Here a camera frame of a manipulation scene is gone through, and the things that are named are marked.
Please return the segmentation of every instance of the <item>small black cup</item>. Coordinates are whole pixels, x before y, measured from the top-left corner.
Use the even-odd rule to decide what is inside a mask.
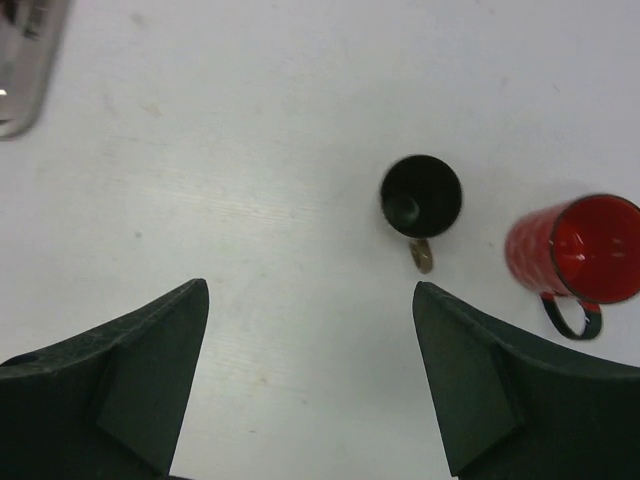
[[[462,209],[462,186],[455,172],[429,155],[403,158],[384,176],[380,203],[387,222],[412,239],[416,265],[428,273],[433,260],[427,238],[448,230]]]

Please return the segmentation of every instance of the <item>red mug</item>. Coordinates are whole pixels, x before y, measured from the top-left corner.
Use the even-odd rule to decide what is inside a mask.
[[[640,209],[624,198],[596,194],[538,210],[511,228],[505,255],[513,276],[540,294],[563,336],[592,340],[602,330],[600,304],[640,291]],[[580,303],[582,333],[562,318],[557,296]]]

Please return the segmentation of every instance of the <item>white surface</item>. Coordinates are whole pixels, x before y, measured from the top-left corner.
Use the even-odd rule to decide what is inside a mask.
[[[465,205],[428,279],[564,343],[502,242],[557,200],[640,201],[638,22],[633,0],[77,1],[42,121],[0,145],[2,357],[204,277],[174,473],[449,478],[378,182],[448,161]],[[638,313],[571,347],[640,365]]]

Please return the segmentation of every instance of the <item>mug handle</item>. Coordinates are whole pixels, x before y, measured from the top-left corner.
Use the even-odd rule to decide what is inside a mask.
[[[582,333],[577,334],[567,325],[567,322],[565,322],[553,294],[542,293],[540,294],[540,298],[542,299],[542,305],[551,323],[553,323],[553,326],[556,327],[556,330],[558,330],[563,337],[570,340],[593,340],[600,335],[602,331],[602,312],[600,311],[600,305],[578,300],[578,303],[580,303],[580,306],[584,310],[584,329]]]

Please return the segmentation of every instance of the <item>cup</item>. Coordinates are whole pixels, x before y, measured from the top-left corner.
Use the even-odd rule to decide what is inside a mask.
[[[513,276],[537,292],[551,322],[566,338],[592,340],[602,330],[601,304],[640,291],[640,209],[615,195],[595,194],[538,210],[507,235]],[[575,298],[584,328],[574,332],[555,297]]]
[[[422,273],[433,268],[428,238],[453,225],[462,209],[462,187],[449,165],[429,155],[412,155],[387,171],[380,186],[382,213],[389,225],[410,238]]]

